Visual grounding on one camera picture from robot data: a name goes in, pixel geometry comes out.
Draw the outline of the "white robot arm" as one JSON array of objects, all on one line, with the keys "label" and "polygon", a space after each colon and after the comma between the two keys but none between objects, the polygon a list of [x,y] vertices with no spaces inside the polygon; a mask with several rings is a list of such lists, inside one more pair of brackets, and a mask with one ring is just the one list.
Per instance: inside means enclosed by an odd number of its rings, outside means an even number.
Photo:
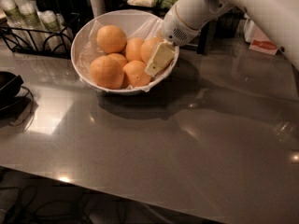
[{"label": "white robot arm", "polygon": [[232,7],[245,12],[299,69],[299,0],[177,0],[164,16],[162,37],[185,46]]}]

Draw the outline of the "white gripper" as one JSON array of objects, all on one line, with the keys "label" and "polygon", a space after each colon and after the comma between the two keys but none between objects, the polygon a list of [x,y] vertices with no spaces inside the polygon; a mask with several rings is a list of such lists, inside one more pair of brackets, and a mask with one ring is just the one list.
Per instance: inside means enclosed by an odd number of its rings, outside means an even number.
[{"label": "white gripper", "polygon": [[180,47],[189,44],[207,23],[232,7],[223,0],[177,0],[164,16],[161,28],[163,38],[169,42],[159,42],[155,46],[145,73],[155,77],[174,59],[175,46],[172,43]]}]

